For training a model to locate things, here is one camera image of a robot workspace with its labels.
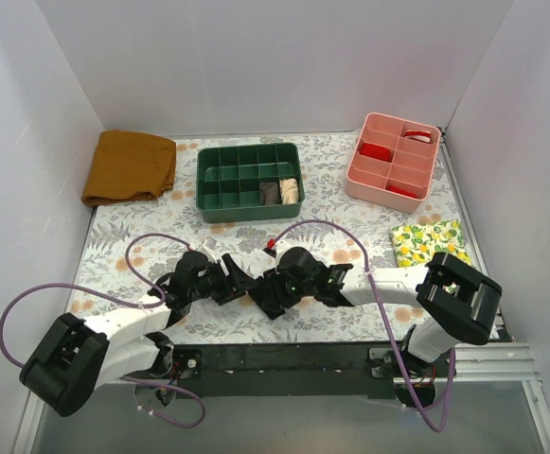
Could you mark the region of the black underwear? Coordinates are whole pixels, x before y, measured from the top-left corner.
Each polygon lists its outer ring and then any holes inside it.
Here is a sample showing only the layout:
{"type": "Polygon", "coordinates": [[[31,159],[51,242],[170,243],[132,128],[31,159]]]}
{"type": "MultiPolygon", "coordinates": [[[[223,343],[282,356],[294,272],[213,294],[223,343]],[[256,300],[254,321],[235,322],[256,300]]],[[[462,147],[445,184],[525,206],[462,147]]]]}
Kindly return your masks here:
{"type": "Polygon", "coordinates": [[[259,276],[248,290],[248,294],[270,320],[285,314],[282,305],[285,285],[274,269],[267,270],[259,276]]]}

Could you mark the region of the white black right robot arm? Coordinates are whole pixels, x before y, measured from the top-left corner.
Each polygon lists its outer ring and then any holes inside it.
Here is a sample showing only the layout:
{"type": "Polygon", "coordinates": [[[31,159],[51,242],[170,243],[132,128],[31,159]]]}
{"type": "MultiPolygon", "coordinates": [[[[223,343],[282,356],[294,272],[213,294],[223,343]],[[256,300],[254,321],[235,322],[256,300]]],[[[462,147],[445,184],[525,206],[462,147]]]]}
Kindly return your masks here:
{"type": "Polygon", "coordinates": [[[327,266],[306,249],[291,247],[276,255],[275,281],[281,305],[312,297],[331,307],[421,307],[428,318],[405,336],[399,353],[401,368],[415,376],[458,343],[487,344],[503,294],[497,282],[450,253],[369,274],[351,264],[327,266]]]}

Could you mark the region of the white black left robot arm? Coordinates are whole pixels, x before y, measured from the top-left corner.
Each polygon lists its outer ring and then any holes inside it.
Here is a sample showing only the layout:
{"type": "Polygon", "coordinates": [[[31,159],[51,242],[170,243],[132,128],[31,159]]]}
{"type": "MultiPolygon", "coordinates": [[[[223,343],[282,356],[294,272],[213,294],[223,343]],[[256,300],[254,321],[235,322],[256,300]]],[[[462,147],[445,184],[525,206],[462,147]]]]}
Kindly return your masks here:
{"type": "Polygon", "coordinates": [[[225,254],[212,261],[183,254],[137,308],[80,319],[66,313],[48,329],[19,374],[20,382],[60,416],[79,410],[94,389],[128,374],[163,379],[175,370],[174,344],[165,335],[198,300],[222,305],[256,290],[259,281],[225,254]]]}

